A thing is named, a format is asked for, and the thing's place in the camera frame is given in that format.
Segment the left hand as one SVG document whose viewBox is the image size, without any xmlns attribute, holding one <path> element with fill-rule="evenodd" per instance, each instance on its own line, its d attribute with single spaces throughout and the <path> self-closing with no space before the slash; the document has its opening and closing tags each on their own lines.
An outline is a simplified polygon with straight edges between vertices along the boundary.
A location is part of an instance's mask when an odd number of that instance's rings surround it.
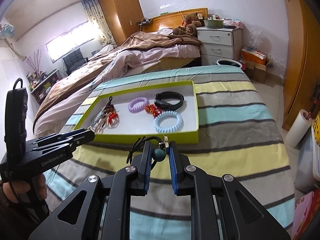
<svg viewBox="0 0 320 240">
<path fill-rule="evenodd" d="M 40 174 L 37 176 L 37 183 L 39 186 L 38 193 L 42 199 L 47 198 L 47 185 L 46 185 L 46 178 L 44 174 Z M 18 203 L 18 199 L 15 195 L 20 195 L 27 193 L 31 187 L 30 185 L 25 181 L 13 181 L 12 187 L 10 186 L 10 183 L 3 183 L 2 190 L 4 195 L 7 197 L 7 199 L 13 203 Z"/>
</svg>

